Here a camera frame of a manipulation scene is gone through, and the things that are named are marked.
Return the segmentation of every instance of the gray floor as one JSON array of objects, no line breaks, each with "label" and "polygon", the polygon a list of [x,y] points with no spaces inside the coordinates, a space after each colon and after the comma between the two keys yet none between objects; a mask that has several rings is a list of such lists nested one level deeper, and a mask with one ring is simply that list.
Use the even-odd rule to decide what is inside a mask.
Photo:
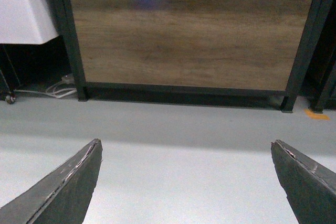
[{"label": "gray floor", "polygon": [[93,138],[103,162],[85,224],[297,223],[270,143],[284,140],[336,170],[330,121],[293,114],[19,96],[0,102],[0,206]]}]

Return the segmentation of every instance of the white wire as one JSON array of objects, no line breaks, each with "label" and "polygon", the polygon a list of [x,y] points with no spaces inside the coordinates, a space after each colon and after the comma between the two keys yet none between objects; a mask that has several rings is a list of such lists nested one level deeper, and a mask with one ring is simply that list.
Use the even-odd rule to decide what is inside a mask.
[{"label": "white wire", "polygon": [[21,89],[16,89],[14,91],[15,92],[22,92],[22,93],[43,94],[43,95],[47,95],[49,97],[54,97],[54,98],[57,98],[57,99],[66,97],[68,95],[71,95],[71,94],[74,94],[74,93],[77,92],[76,88],[65,88],[65,89],[60,89],[60,90],[56,91],[56,89],[62,84],[66,84],[66,83],[64,81],[59,81],[59,82],[51,85],[49,88],[47,88],[46,92],[39,92],[39,91],[33,91],[33,90],[21,90]]}]

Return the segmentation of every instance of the wooden panel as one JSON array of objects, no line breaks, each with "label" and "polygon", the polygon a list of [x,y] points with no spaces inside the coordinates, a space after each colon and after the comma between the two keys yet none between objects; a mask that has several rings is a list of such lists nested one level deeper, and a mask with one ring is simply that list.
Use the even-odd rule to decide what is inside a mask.
[{"label": "wooden panel", "polygon": [[88,82],[285,90],[312,0],[71,0]]}]

